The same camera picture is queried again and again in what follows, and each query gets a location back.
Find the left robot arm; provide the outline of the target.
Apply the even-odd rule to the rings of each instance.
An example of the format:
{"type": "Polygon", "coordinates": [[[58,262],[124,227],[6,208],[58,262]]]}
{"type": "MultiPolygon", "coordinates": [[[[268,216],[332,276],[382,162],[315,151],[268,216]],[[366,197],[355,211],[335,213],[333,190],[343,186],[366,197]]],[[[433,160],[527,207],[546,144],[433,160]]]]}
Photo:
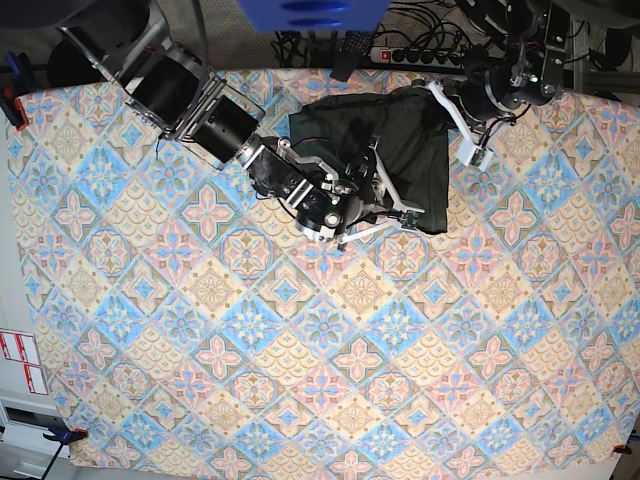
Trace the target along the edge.
{"type": "Polygon", "coordinates": [[[544,106],[561,90],[570,15],[550,1],[458,1],[467,19],[499,48],[485,44],[462,54],[465,78],[444,83],[444,94],[472,129],[510,119],[521,106],[544,106]]]}

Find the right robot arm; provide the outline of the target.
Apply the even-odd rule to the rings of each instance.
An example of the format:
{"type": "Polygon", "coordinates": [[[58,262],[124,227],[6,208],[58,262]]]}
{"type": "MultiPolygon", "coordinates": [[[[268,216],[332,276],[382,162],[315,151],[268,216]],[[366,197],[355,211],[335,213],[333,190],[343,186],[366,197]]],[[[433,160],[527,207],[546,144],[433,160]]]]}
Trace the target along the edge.
{"type": "Polygon", "coordinates": [[[361,222],[377,231],[400,223],[400,198],[374,141],[345,165],[325,154],[298,153],[286,137],[265,137],[265,112],[214,74],[207,54],[171,37],[154,1],[89,1],[57,25],[107,80],[127,90],[136,112],[222,170],[237,162],[261,197],[275,198],[297,229],[344,245],[361,222]]]}

